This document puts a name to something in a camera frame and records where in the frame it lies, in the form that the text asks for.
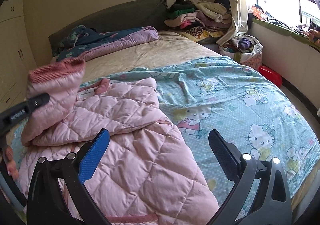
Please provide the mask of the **person's left hand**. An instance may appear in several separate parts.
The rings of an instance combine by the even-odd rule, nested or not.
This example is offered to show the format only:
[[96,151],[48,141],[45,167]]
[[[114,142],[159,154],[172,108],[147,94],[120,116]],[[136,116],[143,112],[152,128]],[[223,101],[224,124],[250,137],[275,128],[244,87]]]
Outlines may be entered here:
[[2,156],[7,166],[7,173],[14,181],[18,179],[19,173],[16,167],[16,162],[13,158],[13,150],[10,146],[2,148]]

